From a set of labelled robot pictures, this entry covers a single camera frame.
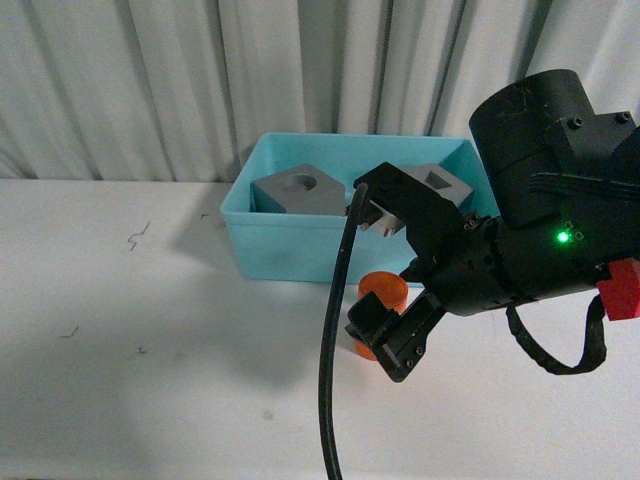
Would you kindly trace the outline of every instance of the screw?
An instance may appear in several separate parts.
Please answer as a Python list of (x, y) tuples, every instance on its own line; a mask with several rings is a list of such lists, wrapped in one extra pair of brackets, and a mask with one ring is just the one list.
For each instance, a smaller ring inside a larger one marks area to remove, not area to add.
[(631, 120), (631, 115), (629, 114), (629, 112), (620, 112), (616, 114), (616, 122), (618, 122), (620, 125), (624, 125), (629, 120)]
[(582, 119), (580, 117), (571, 118), (567, 125), (571, 130), (578, 130), (582, 126)]

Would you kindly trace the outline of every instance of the robotic arm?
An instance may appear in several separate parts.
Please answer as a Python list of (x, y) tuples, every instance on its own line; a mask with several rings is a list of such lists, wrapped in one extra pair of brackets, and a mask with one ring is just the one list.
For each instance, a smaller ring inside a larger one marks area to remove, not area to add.
[[(402, 315), (365, 296), (347, 331), (401, 382), (446, 312), (506, 308), (516, 340), (547, 371), (594, 370), (606, 357), (605, 309), (611, 320), (640, 316), (640, 129), (629, 112), (596, 115), (569, 70), (504, 88), (470, 127), (502, 216), (463, 214), (388, 163), (357, 179), (368, 185), (359, 223), (382, 208), (405, 224), (417, 257), (401, 276), (424, 291)], [(583, 358), (567, 367), (531, 338), (516, 307), (594, 287)]]

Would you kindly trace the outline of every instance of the black cable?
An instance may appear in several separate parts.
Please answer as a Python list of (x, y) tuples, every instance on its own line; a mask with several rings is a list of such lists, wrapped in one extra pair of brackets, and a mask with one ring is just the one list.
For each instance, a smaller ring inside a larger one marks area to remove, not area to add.
[(340, 241), (340, 251), (336, 259), (336, 266), (333, 271), (331, 290), (329, 292), (329, 303), (327, 313), (324, 318), (324, 330), (322, 332), (322, 345), (320, 347), (320, 371), (318, 374), (318, 416), (320, 419), (320, 441), (322, 442), (322, 453), (324, 464), (327, 469), (329, 480), (342, 480), (340, 464), (338, 463), (338, 451), (336, 449), (336, 439), (333, 434), (333, 413), (332, 413), (332, 391), (333, 391), (333, 355), (336, 350), (336, 336), (338, 333), (338, 321), (340, 319), (340, 309), (342, 307), (342, 297), (344, 296), (344, 286), (347, 283), (347, 272), (351, 251), (358, 228), (358, 216), (365, 202), (367, 185), (358, 185), (351, 206), (347, 223), (344, 226), (342, 240)]

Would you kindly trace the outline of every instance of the green led light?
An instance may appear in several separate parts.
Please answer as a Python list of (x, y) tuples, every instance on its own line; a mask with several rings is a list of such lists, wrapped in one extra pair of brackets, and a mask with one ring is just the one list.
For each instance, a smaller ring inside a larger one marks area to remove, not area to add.
[(567, 243), (569, 240), (571, 240), (571, 235), (569, 235), (567, 232), (560, 232), (558, 235), (556, 235), (556, 240), (558, 241), (558, 243)]

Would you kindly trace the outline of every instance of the hole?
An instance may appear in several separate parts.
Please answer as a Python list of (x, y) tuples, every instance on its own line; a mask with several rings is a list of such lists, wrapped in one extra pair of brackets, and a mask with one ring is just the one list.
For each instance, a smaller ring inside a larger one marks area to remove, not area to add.
[(449, 182), (439, 176), (437, 173), (429, 172), (427, 178), (424, 181), (433, 187), (434, 190), (440, 190), (441, 188), (448, 188), (451, 186)]
[(305, 193), (313, 189), (318, 182), (311, 175), (296, 173), (284, 178), (281, 182), (282, 189), (288, 193)]

